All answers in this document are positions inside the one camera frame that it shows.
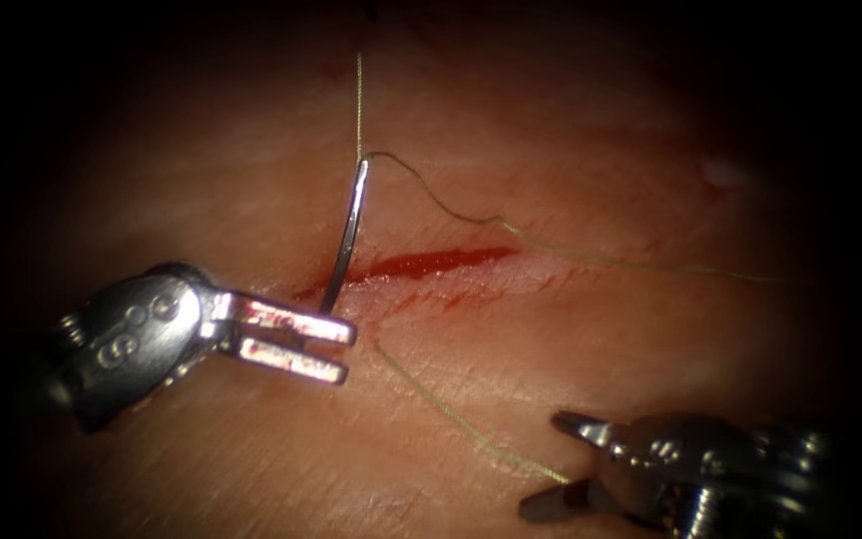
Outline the right arm needle driver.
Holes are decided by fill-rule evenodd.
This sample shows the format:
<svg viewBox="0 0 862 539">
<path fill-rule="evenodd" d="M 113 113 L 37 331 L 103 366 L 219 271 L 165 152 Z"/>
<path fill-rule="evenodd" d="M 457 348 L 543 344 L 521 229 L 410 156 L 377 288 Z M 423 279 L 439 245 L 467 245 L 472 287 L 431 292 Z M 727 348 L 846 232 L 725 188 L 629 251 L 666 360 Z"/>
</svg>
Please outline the right arm needle driver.
<svg viewBox="0 0 862 539">
<path fill-rule="evenodd" d="M 669 538 L 839 538 L 840 451 L 814 423 L 660 414 L 609 427 L 598 480 Z"/>
</svg>

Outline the left arm needle driver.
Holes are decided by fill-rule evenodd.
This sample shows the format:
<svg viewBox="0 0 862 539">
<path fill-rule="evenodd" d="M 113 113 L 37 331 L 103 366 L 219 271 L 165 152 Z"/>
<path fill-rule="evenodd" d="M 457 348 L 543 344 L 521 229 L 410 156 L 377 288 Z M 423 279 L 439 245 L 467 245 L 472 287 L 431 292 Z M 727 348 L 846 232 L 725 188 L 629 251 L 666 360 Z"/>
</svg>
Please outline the left arm needle driver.
<svg viewBox="0 0 862 539">
<path fill-rule="evenodd" d="M 159 264 L 62 317 L 45 347 L 49 395 L 91 433 L 213 350 L 223 288 L 200 268 Z"/>
</svg>

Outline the left arm needle driver jaw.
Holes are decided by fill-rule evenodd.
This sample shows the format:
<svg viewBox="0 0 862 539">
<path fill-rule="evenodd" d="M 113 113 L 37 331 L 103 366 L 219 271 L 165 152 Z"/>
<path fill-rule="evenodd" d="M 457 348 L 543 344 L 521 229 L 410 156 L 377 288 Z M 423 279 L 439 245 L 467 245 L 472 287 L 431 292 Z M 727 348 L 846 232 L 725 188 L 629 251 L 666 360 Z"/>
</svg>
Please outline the left arm needle driver jaw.
<svg viewBox="0 0 862 539">
<path fill-rule="evenodd" d="M 343 384 L 347 377 L 347 367 L 343 364 L 250 336 L 225 340 L 223 352 L 247 362 L 332 385 Z"/>
<path fill-rule="evenodd" d="M 286 330 L 299 337 L 340 345 L 353 345 L 357 339 L 357 327 L 349 321 L 236 291 L 220 292 L 215 296 L 212 322 Z"/>
</svg>

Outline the right arm needle driver jaw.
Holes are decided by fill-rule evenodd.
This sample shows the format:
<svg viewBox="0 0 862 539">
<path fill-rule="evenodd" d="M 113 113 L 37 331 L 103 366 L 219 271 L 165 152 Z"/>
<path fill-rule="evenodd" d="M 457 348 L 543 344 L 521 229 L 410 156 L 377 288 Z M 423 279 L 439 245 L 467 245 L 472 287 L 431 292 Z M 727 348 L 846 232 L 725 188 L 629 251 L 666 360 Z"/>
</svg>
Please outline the right arm needle driver jaw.
<svg viewBox="0 0 862 539">
<path fill-rule="evenodd" d="M 591 478 L 556 485 L 523 498 L 518 516 L 529 524 L 551 524 L 613 509 L 613 498 Z"/>
<path fill-rule="evenodd" d="M 579 412 L 559 410 L 551 417 L 559 431 L 598 449 L 609 449 L 615 426 L 605 420 Z"/>
</svg>

